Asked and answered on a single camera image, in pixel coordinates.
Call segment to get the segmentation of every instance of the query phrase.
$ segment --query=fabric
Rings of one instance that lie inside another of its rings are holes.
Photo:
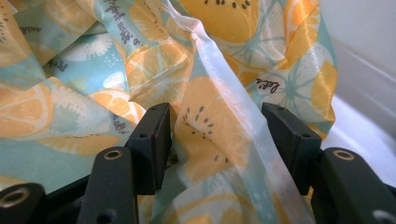
[[[309,223],[262,102],[325,137],[337,70],[315,0],[0,0],[0,189],[46,192],[171,104],[141,223]]]

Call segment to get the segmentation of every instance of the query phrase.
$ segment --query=citrus pattern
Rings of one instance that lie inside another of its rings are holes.
[[[244,215],[246,219],[250,219],[250,221],[252,221],[250,223],[258,223],[258,220],[254,218],[254,208],[252,207],[252,204],[243,196],[238,196],[231,193],[217,195],[214,194],[193,202],[179,204],[176,211],[173,211],[170,214],[165,214],[165,217],[167,218],[165,221],[163,221],[163,223],[172,224],[179,223],[180,221],[182,223],[186,221],[190,221],[191,223],[194,223],[193,221],[197,221],[196,223],[206,223],[205,221],[210,220],[212,220],[213,223],[221,223],[220,221],[224,216],[218,211],[221,207],[233,207],[233,205],[245,212]]]
[[[142,222],[309,219],[284,206],[298,191],[278,185],[292,180],[256,105],[283,105],[320,136],[331,127],[336,66],[317,0],[11,2],[23,11],[15,21],[0,0],[0,188],[81,178],[168,102],[175,154],[162,190],[138,197]]]
[[[309,17],[311,13],[318,13],[317,0],[289,0],[283,16],[287,42],[293,38],[295,30]]]
[[[0,7],[0,68],[3,68],[26,59],[32,51],[6,1],[0,1]]]
[[[199,19],[211,35],[227,42],[244,43],[256,34],[259,23],[258,0],[178,2],[190,16]]]
[[[170,42],[132,57],[126,64],[131,101],[144,108],[168,102],[174,109],[171,119],[176,120],[193,66],[185,50]]]
[[[24,184],[26,181],[8,175],[0,175],[0,191],[13,185]]]
[[[307,15],[296,30],[290,31],[285,59],[277,66],[279,69],[290,69],[311,49],[318,39],[320,22],[318,7]]]
[[[29,136],[52,121],[52,100],[41,84],[28,91],[0,82],[0,137]]]
[[[74,0],[48,0],[43,10],[56,24],[76,35],[82,35],[95,23],[95,19]]]
[[[120,141],[120,138],[111,135],[90,134],[86,136],[67,135],[40,138],[36,141],[64,153],[93,155],[108,147],[114,147]]]
[[[88,95],[97,104],[123,117],[134,126],[143,118],[146,110],[139,104],[128,102],[129,93],[121,90],[103,90]]]
[[[18,11],[24,11],[30,7],[37,7],[43,4],[45,0],[8,0]]]
[[[32,49],[33,54],[35,55],[35,58],[41,65],[46,64],[51,58],[55,57],[55,55],[57,54],[55,50],[50,49],[43,44],[29,42],[29,45]]]
[[[190,81],[175,138],[187,154],[186,176],[201,181],[231,166],[246,167],[250,140],[210,77]]]
[[[235,61],[250,67],[271,70],[285,57],[283,8],[277,1],[260,1],[256,34],[248,41],[230,44],[215,38],[221,51]]]
[[[152,8],[145,0],[134,1],[129,9],[132,21],[148,40],[161,40],[169,36],[155,9],[157,8]]]

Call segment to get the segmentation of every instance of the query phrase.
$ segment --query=white surface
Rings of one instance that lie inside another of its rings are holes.
[[[319,3],[339,69],[336,122],[322,148],[356,151],[396,187],[396,1]]]
[[[339,78],[336,122],[322,148],[359,153],[383,182],[396,187],[396,77],[333,41]]]
[[[396,77],[395,0],[319,0],[333,39]]]

